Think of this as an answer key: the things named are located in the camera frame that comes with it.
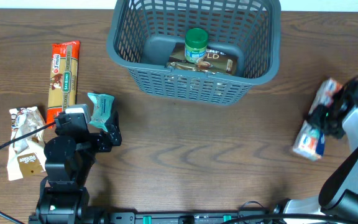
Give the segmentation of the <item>Kleenex tissue multipack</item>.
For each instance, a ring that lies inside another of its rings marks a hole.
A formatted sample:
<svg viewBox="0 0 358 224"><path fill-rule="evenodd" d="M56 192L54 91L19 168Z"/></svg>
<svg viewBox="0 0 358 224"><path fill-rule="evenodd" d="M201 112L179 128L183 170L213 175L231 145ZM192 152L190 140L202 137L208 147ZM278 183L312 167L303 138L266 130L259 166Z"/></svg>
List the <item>Kleenex tissue multipack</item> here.
<svg viewBox="0 0 358 224"><path fill-rule="evenodd" d="M333 103L333 95L342 88L342 85L336 80L329 78L322 82L316 92L316 96L309 110L309 115L318 105L329 106ZM325 138L322 131L313 128L312 125L304 120L298 133L292 151L301 157L311 161L317 161L322 158L325 148Z"/></svg>

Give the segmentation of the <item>teal wipes packet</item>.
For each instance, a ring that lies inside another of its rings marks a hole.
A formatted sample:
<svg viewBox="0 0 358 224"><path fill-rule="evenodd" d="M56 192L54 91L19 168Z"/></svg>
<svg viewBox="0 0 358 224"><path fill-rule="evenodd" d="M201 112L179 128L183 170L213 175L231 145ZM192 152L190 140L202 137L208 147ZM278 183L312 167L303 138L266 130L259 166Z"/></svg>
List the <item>teal wipes packet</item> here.
<svg viewBox="0 0 358 224"><path fill-rule="evenodd" d="M106 122L111 117L114 97L107 94L88 93L88 98L94 104L90 125L108 132Z"/></svg>

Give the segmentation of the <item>gold coffee bag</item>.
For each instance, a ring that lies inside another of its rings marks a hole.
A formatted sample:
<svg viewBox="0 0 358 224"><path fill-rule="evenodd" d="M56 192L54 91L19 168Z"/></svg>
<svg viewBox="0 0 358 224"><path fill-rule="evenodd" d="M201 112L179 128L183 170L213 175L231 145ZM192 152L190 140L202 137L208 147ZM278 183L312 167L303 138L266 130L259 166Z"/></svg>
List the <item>gold coffee bag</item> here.
<svg viewBox="0 0 358 224"><path fill-rule="evenodd" d="M194 72L235 75L237 69L237 57L207 48L204 60L199 63L190 63L185 59L185 44L178 43L171 52L166 67Z"/></svg>

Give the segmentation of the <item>green lid jar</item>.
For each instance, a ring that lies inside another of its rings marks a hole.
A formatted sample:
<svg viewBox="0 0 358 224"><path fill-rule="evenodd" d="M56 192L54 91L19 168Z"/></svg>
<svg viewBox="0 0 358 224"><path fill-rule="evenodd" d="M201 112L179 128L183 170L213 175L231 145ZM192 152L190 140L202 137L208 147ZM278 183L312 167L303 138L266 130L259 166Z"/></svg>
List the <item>green lid jar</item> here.
<svg viewBox="0 0 358 224"><path fill-rule="evenodd" d="M199 63L206 56L208 33L200 28L189 29L185 35L185 59L190 63Z"/></svg>

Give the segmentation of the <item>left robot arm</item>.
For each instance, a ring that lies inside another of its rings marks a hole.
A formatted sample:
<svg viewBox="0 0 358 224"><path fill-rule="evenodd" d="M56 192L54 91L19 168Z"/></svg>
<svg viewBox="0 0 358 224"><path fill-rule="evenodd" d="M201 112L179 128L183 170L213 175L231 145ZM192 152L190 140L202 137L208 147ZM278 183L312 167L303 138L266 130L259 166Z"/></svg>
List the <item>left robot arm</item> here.
<svg viewBox="0 0 358 224"><path fill-rule="evenodd" d="M60 113L55 117L57 136L46 143L45 170L40 197L29 223L110 223L103 208L89 207L85 183L96 154L110 152L122 143L119 115L112 110L107 131L90 133L82 113Z"/></svg>

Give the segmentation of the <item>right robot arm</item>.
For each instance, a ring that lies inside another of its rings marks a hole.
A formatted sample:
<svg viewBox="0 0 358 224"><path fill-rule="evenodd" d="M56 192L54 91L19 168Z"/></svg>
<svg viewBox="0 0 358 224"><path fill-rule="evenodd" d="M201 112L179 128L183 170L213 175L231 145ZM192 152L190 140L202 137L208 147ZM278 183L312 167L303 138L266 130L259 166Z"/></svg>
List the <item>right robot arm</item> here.
<svg viewBox="0 0 358 224"><path fill-rule="evenodd" d="M283 206L284 221L358 223L358 80L347 82L333 95L330 105L319 104L308 122L325 135L347 137L351 153L317 197L289 200Z"/></svg>

